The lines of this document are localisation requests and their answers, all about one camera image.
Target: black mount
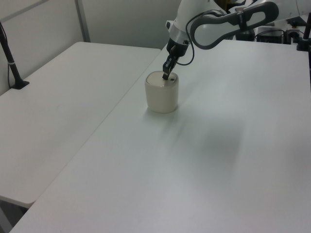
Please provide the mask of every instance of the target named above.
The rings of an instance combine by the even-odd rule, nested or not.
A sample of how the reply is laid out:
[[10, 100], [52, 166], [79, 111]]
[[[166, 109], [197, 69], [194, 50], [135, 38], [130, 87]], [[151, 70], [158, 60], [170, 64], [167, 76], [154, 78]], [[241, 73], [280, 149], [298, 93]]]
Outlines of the black mount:
[[298, 51], [310, 52], [310, 46], [311, 46], [311, 40], [309, 39], [310, 31], [311, 31], [311, 13], [308, 16], [308, 21], [307, 21], [307, 25], [306, 25], [303, 38], [299, 39], [299, 42], [297, 45]]
[[4, 32], [4, 29], [3, 29], [1, 22], [0, 22], [0, 43], [2, 45], [6, 59], [8, 60], [8, 64], [11, 68], [13, 76], [15, 78], [15, 85], [13, 85], [11, 88], [20, 90], [23, 87], [27, 86], [29, 84], [29, 82], [23, 81], [23, 79], [21, 79], [21, 77], [19, 75], [18, 69], [16, 67], [15, 61], [14, 61], [12, 53], [10, 51], [8, 41], [7, 41], [7, 38], [6, 38], [6, 35], [5, 35], [5, 32]]

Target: table surface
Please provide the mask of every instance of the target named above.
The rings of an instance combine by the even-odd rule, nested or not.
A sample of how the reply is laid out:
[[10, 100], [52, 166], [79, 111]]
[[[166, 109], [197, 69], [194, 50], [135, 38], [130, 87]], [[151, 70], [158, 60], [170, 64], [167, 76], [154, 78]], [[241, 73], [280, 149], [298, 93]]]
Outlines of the table surface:
[[196, 49], [193, 64], [174, 70], [177, 110], [157, 114], [144, 80], [166, 57], [164, 49], [12, 233], [310, 232], [308, 54], [241, 41]]
[[0, 200], [30, 207], [160, 50], [77, 43], [0, 97]]

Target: white table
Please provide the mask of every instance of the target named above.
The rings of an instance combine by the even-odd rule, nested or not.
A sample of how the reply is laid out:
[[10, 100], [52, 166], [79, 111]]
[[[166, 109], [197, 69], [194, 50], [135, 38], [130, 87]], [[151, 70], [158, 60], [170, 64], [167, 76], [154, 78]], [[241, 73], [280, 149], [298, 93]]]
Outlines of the white table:
[[308, 54], [241, 41], [196, 50], [174, 70], [178, 109], [162, 115], [147, 110], [144, 80], [166, 56], [12, 233], [310, 232]]
[[0, 200], [30, 207], [159, 53], [77, 43], [3, 94]]

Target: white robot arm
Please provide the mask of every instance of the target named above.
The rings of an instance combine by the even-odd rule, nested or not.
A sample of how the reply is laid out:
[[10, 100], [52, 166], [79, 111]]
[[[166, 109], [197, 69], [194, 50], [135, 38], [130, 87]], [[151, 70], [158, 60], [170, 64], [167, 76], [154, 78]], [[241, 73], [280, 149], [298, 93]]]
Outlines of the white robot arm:
[[310, 12], [310, 0], [258, 0], [228, 15], [213, 0], [182, 0], [177, 18], [166, 24], [170, 55], [163, 65], [163, 78], [168, 78], [179, 57], [185, 55], [189, 37], [197, 47], [208, 50], [237, 33]]

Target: white cup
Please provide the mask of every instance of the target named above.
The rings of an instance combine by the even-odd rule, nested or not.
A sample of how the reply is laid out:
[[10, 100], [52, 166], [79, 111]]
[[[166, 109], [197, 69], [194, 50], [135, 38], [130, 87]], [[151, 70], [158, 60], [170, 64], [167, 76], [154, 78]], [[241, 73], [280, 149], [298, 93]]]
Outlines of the white cup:
[[170, 113], [177, 107], [178, 76], [171, 73], [164, 80], [163, 71], [155, 71], [148, 75], [145, 81], [148, 107], [156, 113]]

